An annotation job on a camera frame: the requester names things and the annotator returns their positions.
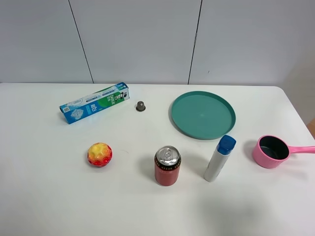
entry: teal plate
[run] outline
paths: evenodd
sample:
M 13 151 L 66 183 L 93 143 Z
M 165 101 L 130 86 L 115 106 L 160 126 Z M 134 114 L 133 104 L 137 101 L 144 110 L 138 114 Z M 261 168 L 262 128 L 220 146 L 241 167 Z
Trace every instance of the teal plate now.
M 212 140 L 228 133 L 235 124 L 232 106 L 218 95 L 204 91 L 187 92 L 171 108 L 175 125 L 195 139 Z

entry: red can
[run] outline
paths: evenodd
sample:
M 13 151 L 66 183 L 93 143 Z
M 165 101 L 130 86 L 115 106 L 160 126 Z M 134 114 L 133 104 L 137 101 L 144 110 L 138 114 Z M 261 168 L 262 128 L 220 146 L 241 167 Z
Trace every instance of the red can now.
M 181 155 L 176 148 L 172 146 L 160 148 L 154 156 L 157 182 L 163 186 L 174 184 L 178 178 L 181 161 Z

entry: blue and green box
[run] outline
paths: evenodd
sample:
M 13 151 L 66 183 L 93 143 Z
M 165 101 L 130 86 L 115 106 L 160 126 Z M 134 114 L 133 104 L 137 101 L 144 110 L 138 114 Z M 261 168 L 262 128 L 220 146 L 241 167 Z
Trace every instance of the blue and green box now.
M 129 99 L 128 86 L 119 83 L 60 106 L 69 124 Z

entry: small gray object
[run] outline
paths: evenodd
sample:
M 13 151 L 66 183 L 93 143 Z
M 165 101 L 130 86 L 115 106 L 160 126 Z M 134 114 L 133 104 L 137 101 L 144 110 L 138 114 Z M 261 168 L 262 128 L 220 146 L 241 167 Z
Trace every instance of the small gray object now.
M 146 106 L 144 105 L 144 102 L 140 101 L 137 103 L 136 107 L 137 111 L 142 112 L 146 109 Z

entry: white wall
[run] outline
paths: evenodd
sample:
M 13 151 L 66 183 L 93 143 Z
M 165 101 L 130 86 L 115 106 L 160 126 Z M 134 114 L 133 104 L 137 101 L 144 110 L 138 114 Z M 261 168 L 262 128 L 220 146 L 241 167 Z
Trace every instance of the white wall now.
M 280 86 L 307 123 L 315 116 L 315 0 L 204 0 L 189 82 Z
M 200 0 L 70 0 L 96 83 L 186 84 Z
M 2 0 L 0 33 L 0 82 L 92 82 L 67 0 Z

